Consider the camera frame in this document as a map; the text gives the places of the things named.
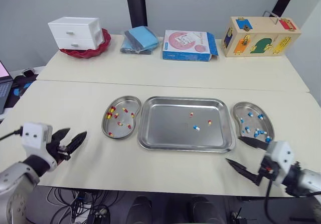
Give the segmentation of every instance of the laptop screen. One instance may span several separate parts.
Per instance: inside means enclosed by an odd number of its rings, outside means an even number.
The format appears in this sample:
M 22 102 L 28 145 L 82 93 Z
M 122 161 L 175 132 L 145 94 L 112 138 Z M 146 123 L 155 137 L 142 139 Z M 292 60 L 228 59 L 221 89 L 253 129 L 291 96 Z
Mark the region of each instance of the laptop screen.
M 11 79 L 11 76 L 0 61 L 0 80 L 5 79 Z

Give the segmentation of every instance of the white drawer cabinet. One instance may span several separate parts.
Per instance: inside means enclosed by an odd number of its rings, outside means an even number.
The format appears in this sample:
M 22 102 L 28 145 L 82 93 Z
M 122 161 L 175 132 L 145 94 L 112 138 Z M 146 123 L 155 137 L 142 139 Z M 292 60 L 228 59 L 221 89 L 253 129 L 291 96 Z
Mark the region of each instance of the white drawer cabinet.
M 99 18 L 62 17 L 48 23 L 60 49 L 97 49 L 104 39 Z

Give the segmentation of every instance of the black shoe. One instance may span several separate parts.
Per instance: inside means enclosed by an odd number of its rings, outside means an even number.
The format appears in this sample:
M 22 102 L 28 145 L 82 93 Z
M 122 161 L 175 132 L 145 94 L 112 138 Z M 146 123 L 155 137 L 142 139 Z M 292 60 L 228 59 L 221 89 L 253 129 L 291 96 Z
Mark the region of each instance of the black shoe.
M 212 203 L 202 196 L 192 198 L 188 204 L 190 222 L 226 224 Z
M 132 204 L 126 219 L 126 224 L 151 224 L 151 201 L 145 196 L 139 196 Z

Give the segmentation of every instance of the laptop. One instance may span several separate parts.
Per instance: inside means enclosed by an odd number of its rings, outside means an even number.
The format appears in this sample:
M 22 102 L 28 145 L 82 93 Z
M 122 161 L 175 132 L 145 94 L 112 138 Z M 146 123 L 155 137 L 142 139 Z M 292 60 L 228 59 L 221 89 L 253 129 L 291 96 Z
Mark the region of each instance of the laptop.
M 0 61 L 0 114 L 4 112 L 5 103 L 13 81 L 5 66 Z

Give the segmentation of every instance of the metal tray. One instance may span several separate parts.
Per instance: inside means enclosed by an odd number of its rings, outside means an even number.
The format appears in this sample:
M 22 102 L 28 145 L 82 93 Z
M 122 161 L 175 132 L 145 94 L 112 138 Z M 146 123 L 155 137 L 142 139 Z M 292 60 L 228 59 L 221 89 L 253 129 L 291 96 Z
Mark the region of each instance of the metal tray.
M 228 109 L 218 99 L 151 97 L 143 105 L 137 138 L 147 149 L 227 152 L 235 146 L 232 130 Z
M 249 112 L 253 113 L 253 117 L 248 115 Z M 263 114 L 263 120 L 258 118 L 260 114 Z M 267 114 L 257 105 L 250 102 L 239 102 L 234 105 L 233 115 L 239 125 L 241 136 L 254 138 L 255 130 L 260 129 L 262 131 L 266 131 L 267 134 L 260 134 L 256 137 L 257 139 L 264 142 L 267 136 L 269 136 L 271 140 L 274 139 L 273 125 Z M 251 132 L 247 133 L 245 131 L 245 127 L 249 127 Z
M 123 96 L 116 99 L 108 107 L 102 118 L 101 129 L 103 133 L 113 139 L 128 137 L 135 129 L 135 119 L 140 108 L 141 103 L 137 97 Z

